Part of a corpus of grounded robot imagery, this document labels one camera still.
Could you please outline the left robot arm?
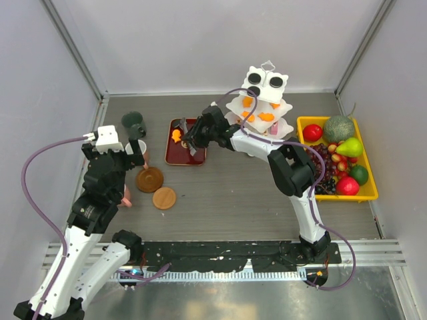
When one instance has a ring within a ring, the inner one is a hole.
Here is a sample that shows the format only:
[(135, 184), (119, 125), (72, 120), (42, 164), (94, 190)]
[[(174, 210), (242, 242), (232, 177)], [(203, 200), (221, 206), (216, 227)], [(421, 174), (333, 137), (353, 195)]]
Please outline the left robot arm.
[(30, 300), (15, 307), (18, 319), (83, 319), (109, 278), (122, 265), (136, 265), (142, 259), (141, 237), (121, 230), (103, 255), (89, 269), (84, 268), (118, 211), (126, 171), (138, 162), (117, 139), (87, 139), (81, 150), (89, 161), (84, 191), (72, 205), (67, 228), (60, 233), (60, 251), (45, 280)]

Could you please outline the pink mug near arm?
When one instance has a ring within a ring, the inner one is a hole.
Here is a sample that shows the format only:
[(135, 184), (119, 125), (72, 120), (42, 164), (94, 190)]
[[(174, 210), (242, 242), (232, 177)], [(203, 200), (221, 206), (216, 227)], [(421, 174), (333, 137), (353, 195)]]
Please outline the pink mug near arm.
[(131, 193), (129, 188), (127, 187), (127, 185), (124, 185), (124, 194), (123, 194), (123, 198), (121, 200), (121, 204), (122, 207), (132, 207), (132, 203), (131, 203)]

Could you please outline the orange fish cookies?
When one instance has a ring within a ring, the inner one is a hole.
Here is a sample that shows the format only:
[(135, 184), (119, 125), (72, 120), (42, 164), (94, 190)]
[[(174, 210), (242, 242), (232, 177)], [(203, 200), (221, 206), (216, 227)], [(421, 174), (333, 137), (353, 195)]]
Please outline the orange fish cookies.
[[(292, 106), (283, 99), (279, 103), (258, 100), (255, 106), (254, 98), (240, 95), (227, 103), (226, 108), (228, 112), (225, 118), (230, 125), (240, 125), (247, 118), (244, 127), (267, 137), (281, 139), (294, 130), (284, 119), (284, 115), (292, 109)], [(271, 135), (270, 127), (276, 122), (278, 122), (278, 133)]]

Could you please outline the red dessert tray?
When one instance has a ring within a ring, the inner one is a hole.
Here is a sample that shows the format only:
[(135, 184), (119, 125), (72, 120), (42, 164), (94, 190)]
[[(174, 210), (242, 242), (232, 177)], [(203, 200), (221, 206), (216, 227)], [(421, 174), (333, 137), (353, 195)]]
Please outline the red dessert tray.
[(165, 162), (176, 166), (200, 166), (205, 163), (206, 149), (198, 149), (193, 155), (181, 138), (184, 136), (180, 127), (181, 119), (175, 118), (169, 124), (167, 143), (165, 148)]

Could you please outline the black round cookies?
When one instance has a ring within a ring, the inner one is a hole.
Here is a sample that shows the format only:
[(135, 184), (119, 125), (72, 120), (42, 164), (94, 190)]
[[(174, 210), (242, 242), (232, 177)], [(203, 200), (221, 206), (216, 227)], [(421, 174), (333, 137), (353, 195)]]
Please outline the black round cookies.
[(262, 77), (259, 73), (250, 73), (248, 76), (248, 81), (250, 86), (249, 95), (258, 97), (264, 88), (280, 89), (284, 84), (284, 80), (278, 76), (268, 76)]

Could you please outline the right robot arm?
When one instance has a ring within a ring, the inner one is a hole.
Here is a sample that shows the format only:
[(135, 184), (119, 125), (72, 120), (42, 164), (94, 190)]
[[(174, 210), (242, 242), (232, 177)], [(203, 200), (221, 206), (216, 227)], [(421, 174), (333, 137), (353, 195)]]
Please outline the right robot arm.
[(184, 129), (188, 147), (205, 149), (214, 141), (220, 147), (247, 153), (268, 163), (276, 187), (290, 198), (300, 228), (302, 255), (316, 263), (326, 254), (331, 239), (320, 217), (314, 184), (316, 168), (296, 139), (268, 139), (228, 123), (219, 107), (209, 106), (195, 124)]

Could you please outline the metal serving tongs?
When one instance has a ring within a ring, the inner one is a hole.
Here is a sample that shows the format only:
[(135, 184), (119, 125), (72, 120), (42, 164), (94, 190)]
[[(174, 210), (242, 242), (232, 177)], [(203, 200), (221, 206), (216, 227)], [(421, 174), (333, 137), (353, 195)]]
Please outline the metal serving tongs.
[(180, 142), (181, 146), (185, 149), (188, 149), (189, 154), (193, 157), (196, 154), (196, 149), (192, 146), (189, 145), (187, 143), (186, 140), (184, 140), (183, 138), (185, 137), (185, 135), (188, 132), (188, 128), (187, 128), (187, 120), (185, 117), (182, 117), (181, 119), (175, 119), (172, 121), (172, 127), (174, 129), (180, 129), (181, 130), (181, 135), (180, 135), (180, 140), (178, 141), (177, 138), (173, 137), (173, 140), (175, 143)]

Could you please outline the pink cake slice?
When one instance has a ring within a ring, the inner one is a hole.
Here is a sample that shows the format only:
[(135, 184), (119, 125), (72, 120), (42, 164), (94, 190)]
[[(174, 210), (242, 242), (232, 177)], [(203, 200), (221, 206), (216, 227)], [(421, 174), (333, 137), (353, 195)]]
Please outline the pink cake slice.
[(270, 127), (270, 134), (271, 135), (276, 135), (278, 133), (278, 122), (274, 123), (271, 127)]

